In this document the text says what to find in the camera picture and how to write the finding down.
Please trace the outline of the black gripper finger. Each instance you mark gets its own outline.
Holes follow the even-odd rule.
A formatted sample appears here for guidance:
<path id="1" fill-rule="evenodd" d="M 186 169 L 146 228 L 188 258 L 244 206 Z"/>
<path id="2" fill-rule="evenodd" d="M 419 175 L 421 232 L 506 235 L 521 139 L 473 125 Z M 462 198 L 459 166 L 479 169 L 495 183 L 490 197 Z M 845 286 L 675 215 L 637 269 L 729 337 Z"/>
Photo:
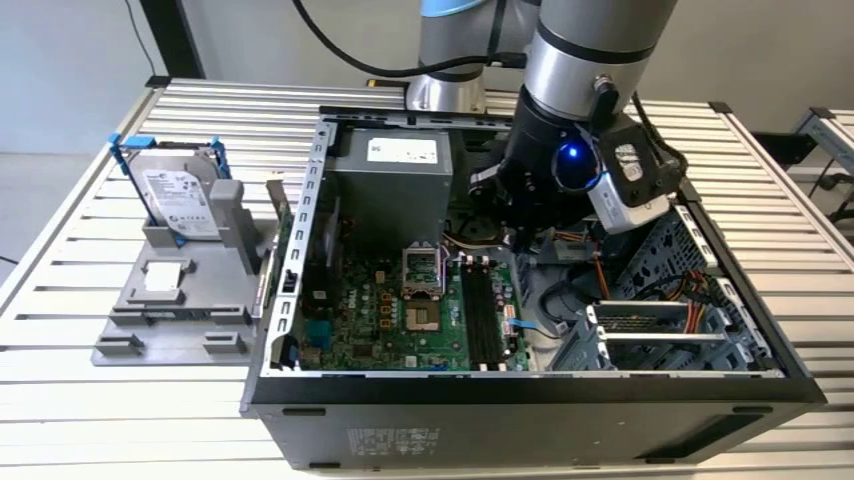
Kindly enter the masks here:
<path id="1" fill-rule="evenodd" d="M 514 241 L 527 240 L 527 171 L 517 167 L 489 167 L 470 175 L 469 196 L 481 213 Z"/>

